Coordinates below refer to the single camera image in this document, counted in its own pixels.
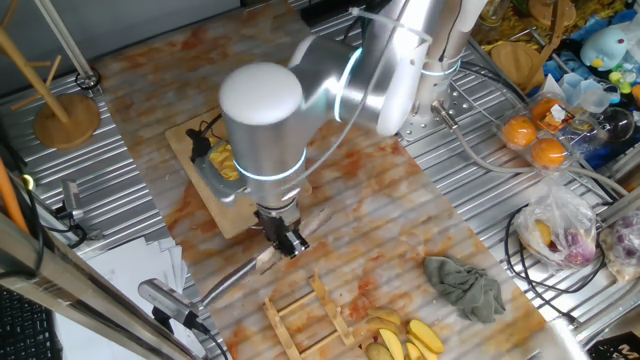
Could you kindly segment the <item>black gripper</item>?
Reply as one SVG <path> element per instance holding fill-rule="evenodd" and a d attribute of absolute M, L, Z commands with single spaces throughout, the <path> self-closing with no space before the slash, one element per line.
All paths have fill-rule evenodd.
<path fill-rule="evenodd" d="M 258 205 L 256 216 L 269 241 L 286 258 L 294 258 L 309 248 L 300 234 L 300 211 L 297 205 L 269 208 Z"/>

